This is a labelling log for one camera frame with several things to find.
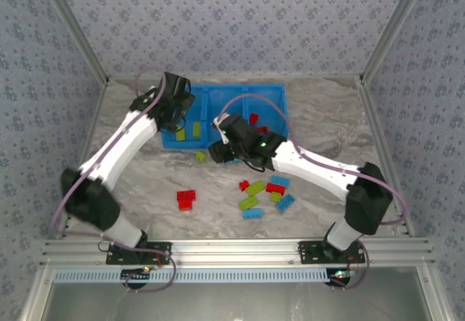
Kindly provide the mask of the blue three-compartment plastic bin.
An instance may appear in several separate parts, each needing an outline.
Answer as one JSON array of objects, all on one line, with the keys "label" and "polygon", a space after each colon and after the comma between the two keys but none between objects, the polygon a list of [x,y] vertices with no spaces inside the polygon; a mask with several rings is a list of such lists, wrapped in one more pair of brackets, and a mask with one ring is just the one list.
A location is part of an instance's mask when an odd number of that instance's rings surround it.
[{"label": "blue three-compartment plastic bin", "polygon": [[[288,127],[281,117],[287,115],[286,91],[282,84],[205,84],[192,87],[195,101],[185,116],[184,142],[176,141],[176,134],[163,132],[162,143],[167,150],[205,150],[212,143],[220,139],[219,132],[212,126],[222,108],[230,100],[241,94],[256,94],[266,97],[269,101],[279,107],[276,111],[267,102],[255,97],[245,97],[232,103],[228,113],[237,113],[246,120],[252,113],[259,115],[259,120],[254,127],[268,126],[270,131],[288,136]],[[193,123],[201,123],[201,138],[193,137]]]}]

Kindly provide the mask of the small electronics board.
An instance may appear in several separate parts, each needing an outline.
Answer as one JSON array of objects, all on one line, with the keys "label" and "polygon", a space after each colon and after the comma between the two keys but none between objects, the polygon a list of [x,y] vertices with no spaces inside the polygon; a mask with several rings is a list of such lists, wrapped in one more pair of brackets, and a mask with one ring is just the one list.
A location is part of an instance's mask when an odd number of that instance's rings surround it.
[{"label": "small electronics board", "polygon": [[148,284],[150,270],[147,268],[123,269],[120,273],[120,280],[129,288],[139,289]]},{"label": "small electronics board", "polygon": [[346,288],[350,280],[357,274],[357,270],[327,268],[326,273],[329,279],[326,285],[335,288]]}]

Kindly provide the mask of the grey metal lower panel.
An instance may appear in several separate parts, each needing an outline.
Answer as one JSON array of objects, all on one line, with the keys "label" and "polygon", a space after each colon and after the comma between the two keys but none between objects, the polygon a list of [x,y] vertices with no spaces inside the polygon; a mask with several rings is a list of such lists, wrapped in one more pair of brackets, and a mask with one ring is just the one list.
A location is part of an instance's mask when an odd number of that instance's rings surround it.
[{"label": "grey metal lower panel", "polygon": [[41,321],[432,321],[416,292],[367,285],[179,284],[158,293],[56,284]]}]

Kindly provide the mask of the aluminium side rail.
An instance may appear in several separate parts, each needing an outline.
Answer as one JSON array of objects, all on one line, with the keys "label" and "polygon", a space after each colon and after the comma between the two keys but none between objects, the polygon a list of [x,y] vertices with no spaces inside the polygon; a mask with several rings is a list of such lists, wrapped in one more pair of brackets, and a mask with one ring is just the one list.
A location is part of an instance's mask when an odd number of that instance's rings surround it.
[{"label": "aluminium side rail", "polygon": [[[84,147],[83,147],[81,156],[78,159],[78,165],[79,166],[89,156],[89,151],[90,151],[90,147],[92,146],[92,139],[93,139],[93,136],[94,136],[95,126],[96,126],[97,119],[98,119],[99,114],[100,114],[100,108],[102,106],[102,101],[103,101],[103,98],[105,96],[105,91],[106,91],[106,89],[108,87],[108,82],[109,81],[110,81],[110,78],[105,77],[104,81],[102,83],[102,88],[101,88],[101,91],[99,93],[99,97],[97,99],[96,105],[95,105],[95,109],[94,109],[92,119],[90,121],[89,129],[88,129],[88,131],[86,133],[86,140],[85,140],[85,143],[84,143]],[[73,193],[79,188],[81,183],[85,180],[85,178],[87,178],[87,175],[88,175],[88,173],[84,173],[84,175],[78,176],[76,181],[72,181],[69,190],[63,196],[62,201],[60,202],[59,206],[57,207],[57,210],[55,211],[55,213],[52,216],[52,222],[49,225],[49,237],[51,239],[61,239],[62,238],[63,233],[65,231],[65,225],[66,225],[66,223],[68,221],[68,216],[67,215],[63,216],[63,212],[65,210],[65,205],[70,200]]]},{"label": "aluminium side rail", "polygon": [[[357,84],[357,88],[360,92],[360,99],[365,110],[368,125],[370,126],[371,133],[373,135],[373,140],[379,156],[379,161],[381,164],[380,167],[383,171],[384,178],[391,186],[393,186],[399,193],[401,193],[400,182],[396,175],[395,166],[389,152],[381,121],[377,115],[376,107],[371,97],[370,90],[359,78],[356,78],[355,83]],[[402,203],[396,197],[394,199],[393,206],[395,207],[396,214],[404,214]],[[399,224],[399,227],[400,228],[398,231],[400,231],[403,235],[408,235],[409,237],[416,236],[410,214],[404,216],[403,223]]]}]

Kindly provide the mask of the wide aluminium base rail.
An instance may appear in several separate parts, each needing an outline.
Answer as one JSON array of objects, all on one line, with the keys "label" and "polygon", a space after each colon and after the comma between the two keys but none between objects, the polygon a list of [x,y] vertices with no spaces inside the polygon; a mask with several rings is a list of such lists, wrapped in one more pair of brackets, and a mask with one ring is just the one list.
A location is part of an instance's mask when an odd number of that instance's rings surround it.
[{"label": "wide aluminium base rail", "polygon": [[[180,267],[290,267],[300,265],[298,242],[288,239],[175,240],[172,257]],[[48,240],[39,264],[50,267],[101,267],[106,254],[98,240]],[[374,267],[415,267],[435,263],[432,244],[422,237],[366,237],[361,240]]]}]

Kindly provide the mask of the aluminium frame post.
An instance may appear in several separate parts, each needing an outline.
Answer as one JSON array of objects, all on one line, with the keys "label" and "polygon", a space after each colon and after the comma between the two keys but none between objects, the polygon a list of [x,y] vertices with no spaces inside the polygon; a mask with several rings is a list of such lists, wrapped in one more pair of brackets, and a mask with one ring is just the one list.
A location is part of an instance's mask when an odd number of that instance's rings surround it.
[{"label": "aluminium frame post", "polygon": [[64,22],[71,38],[76,43],[80,53],[83,55],[91,72],[95,78],[101,83],[108,82],[108,76],[100,64],[100,61],[94,52],[91,44],[89,43],[83,28],[80,26],[79,21],[74,15],[67,0],[50,0],[54,8],[57,10],[61,20]]},{"label": "aluminium frame post", "polygon": [[395,8],[385,25],[379,40],[376,42],[367,63],[360,74],[361,84],[368,86],[379,69],[384,58],[400,32],[403,23],[408,18],[417,0],[398,0]]}]

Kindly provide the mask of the aluminium frame leg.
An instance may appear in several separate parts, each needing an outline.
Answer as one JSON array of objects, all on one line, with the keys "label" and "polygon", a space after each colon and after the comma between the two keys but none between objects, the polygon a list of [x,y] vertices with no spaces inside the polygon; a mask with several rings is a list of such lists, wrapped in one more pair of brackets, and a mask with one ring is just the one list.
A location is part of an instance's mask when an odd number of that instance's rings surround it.
[{"label": "aluminium frame leg", "polygon": [[23,306],[19,321],[41,321],[55,276],[55,268],[39,267]]},{"label": "aluminium frame leg", "polygon": [[426,264],[416,270],[432,321],[456,321],[439,270]]}]

